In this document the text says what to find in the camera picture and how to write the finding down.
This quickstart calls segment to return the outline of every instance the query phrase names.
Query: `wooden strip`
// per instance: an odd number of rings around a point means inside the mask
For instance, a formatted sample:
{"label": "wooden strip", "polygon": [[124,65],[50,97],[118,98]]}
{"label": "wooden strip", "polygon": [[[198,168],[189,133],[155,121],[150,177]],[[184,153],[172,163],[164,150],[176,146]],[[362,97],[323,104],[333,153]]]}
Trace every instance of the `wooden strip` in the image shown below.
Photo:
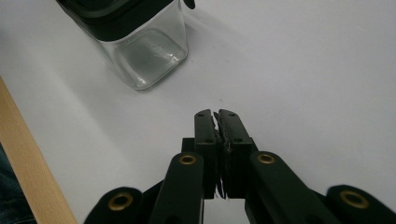
{"label": "wooden strip", "polygon": [[76,219],[2,78],[0,78],[0,142],[37,223],[76,224]]}

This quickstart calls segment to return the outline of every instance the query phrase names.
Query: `screw hole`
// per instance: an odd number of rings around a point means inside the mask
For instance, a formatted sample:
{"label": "screw hole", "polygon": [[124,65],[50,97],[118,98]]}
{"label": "screw hole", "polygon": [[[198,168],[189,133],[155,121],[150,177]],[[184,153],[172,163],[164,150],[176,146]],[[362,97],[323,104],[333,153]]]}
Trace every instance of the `screw hole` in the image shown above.
{"label": "screw hole", "polygon": [[129,192],[120,192],[110,199],[108,208],[112,211],[122,211],[132,204],[134,198]]}
{"label": "screw hole", "polygon": [[180,157],[180,159],[178,161],[184,165],[191,165],[191,164],[196,163],[197,159],[194,156],[185,155],[185,156]]}
{"label": "screw hole", "polygon": [[275,158],[269,154],[260,154],[257,157],[257,160],[259,160],[259,162],[265,163],[265,164],[271,164],[271,163],[275,162]]}
{"label": "screw hole", "polygon": [[344,203],[347,203],[353,207],[365,209],[369,206],[367,199],[355,191],[343,190],[341,191],[340,196]]}

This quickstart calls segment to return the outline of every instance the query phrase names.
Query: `black plastic part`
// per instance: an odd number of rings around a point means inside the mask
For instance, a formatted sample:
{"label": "black plastic part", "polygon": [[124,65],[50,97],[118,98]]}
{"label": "black plastic part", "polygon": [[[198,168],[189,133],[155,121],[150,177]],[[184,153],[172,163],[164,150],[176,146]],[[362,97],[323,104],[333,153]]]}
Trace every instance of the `black plastic part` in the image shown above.
{"label": "black plastic part", "polygon": [[204,159],[197,153],[177,154],[169,165],[150,224],[202,223]]}
{"label": "black plastic part", "polygon": [[250,178],[275,224],[340,223],[276,154],[254,152],[250,163]]}
{"label": "black plastic part", "polygon": [[247,191],[245,211],[250,224],[274,224],[255,189]]}
{"label": "black plastic part", "polygon": [[396,223],[396,215],[379,200],[361,189],[347,185],[330,188],[326,204],[343,223]]}
{"label": "black plastic part", "polygon": [[195,1],[194,0],[184,0],[184,4],[190,9],[195,9]]}
{"label": "black plastic part", "polygon": [[229,198],[245,198],[248,189],[248,158],[257,150],[237,114],[220,110],[217,115],[222,138],[222,174],[224,191]]}
{"label": "black plastic part", "polygon": [[206,199],[213,199],[219,179],[218,150],[215,123],[210,110],[203,110],[194,116],[194,151],[204,157],[204,191]]}
{"label": "black plastic part", "polygon": [[100,8],[86,5],[81,0],[57,2],[67,15],[93,37],[101,41],[115,41],[149,21],[173,0],[117,0],[110,4],[99,4]]}
{"label": "black plastic part", "polygon": [[[119,194],[129,194],[132,196],[132,203],[121,210],[110,209],[110,201]],[[139,212],[143,202],[143,194],[138,189],[119,188],[113,189],[105,194],[92,209],[85,224],[135,224],[138,223]],[[120,202],[113,201],[114,204],[125,203],[122,196],[119,197]]]}
{"label": "black plastic part", "polygon": [[149,223],[149,218],[151,217],[154,204],[157,201],[162,185],[163,182],[161,181],[143,193],[143,202],[137,219],[139,224]]}

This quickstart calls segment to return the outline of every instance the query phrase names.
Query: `clear plastic container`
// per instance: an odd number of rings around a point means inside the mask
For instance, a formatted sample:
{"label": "clear plastic container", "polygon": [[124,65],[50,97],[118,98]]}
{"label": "clear plastic container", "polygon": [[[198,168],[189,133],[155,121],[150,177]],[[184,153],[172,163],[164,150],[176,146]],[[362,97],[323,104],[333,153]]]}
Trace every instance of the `clear plastic container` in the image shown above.
{"label": "clear plastic container", "polygon": [[180,0],[92,2],[58,0],[135,90],[152,86],[187,57]]}

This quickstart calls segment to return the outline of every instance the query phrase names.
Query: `white tabletop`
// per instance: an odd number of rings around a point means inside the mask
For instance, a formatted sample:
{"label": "white tabletop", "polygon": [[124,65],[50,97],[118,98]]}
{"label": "white tabletop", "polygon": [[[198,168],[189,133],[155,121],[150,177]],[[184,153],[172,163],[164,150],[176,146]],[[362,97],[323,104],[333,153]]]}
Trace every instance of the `white tabletop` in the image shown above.
{"label": "white tabletop", "polygon": [[[309,188],[356,186],[396,211],[396,2],[196,5],[186,61],[134,91],[56,2],[0,1],[0,74],[78,223],[109,190],[162,180],[208,108],[239,114]],[[244,202],[205,201],[204,222],[248,223]]]}

